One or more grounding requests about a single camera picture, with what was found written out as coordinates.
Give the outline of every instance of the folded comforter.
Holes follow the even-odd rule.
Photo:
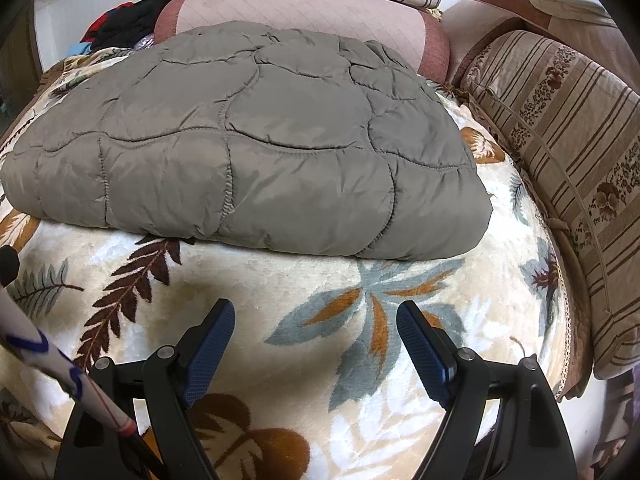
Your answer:
[[[1,177],[32,216],[306,254],[448,258],[492,212],[456,124],[395,51],[247,22],[83,82]]]

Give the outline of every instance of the bedspread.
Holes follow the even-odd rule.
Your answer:
[[[109,49],[67,60],[62,79],[25,114],[0,157],[35,116],[129,55],[137,54]],[[222,480],[411,478],[444,412],[426,396],[401,344],[399,303],[415,301],[431,324],[486,359],[516,363],[537,354],[556,393],[570,343],[564,281],[540,213],[468,108],[436,90],[494,208],[468,253],[396,262],[143,237],[30,218],[2,194],[0,244],[13,245],[21,261],[8,290],[85,369],[104,354],[126,362],[175,344],[218,298],[229,298],[236,330],[208,394],[190,412]],[[35,478],[49,478],[72,401],[53,380],[0,352],[0,430]],[[153,445],[143,403],[137,407]],[[489,403],[480,436],[496,415]],[[44,458],[39,449],[48,450]]]

